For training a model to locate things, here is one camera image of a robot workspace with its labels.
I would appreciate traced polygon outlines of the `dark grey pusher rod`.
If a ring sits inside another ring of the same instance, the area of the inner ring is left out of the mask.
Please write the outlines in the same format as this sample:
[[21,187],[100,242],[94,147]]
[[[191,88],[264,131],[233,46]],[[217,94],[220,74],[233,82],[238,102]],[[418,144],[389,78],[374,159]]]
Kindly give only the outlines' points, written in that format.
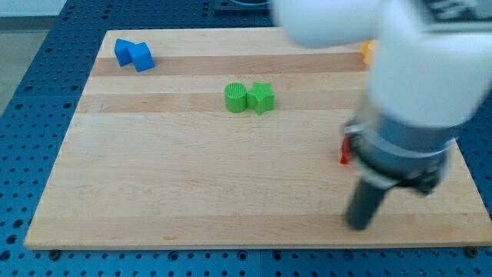
[[386,194],[387,189],[378,188],[371,182],[360,179],[345,212],[345,221],[349,227],[358,231],[365,230]]

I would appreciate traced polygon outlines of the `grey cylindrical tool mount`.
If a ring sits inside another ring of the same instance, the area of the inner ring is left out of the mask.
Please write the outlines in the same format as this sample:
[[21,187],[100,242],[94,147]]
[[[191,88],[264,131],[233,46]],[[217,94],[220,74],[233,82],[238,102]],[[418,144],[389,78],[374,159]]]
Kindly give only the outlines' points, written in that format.
[[413,125],[364,100],[344,131],[362,180],[382,190],[411,187],[428,195],[446,178],[450,148],[462,128]]

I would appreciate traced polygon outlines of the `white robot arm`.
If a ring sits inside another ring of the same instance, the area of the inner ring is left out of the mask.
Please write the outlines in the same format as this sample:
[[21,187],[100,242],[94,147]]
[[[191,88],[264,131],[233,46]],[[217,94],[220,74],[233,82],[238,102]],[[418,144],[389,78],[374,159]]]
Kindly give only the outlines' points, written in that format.
[[280,0],[271,15],[306,48],[376,43],[366,91],[344,125],[361,174],[347,224],[367,228],[392,188],[430,194],[491,86],[491,3]]

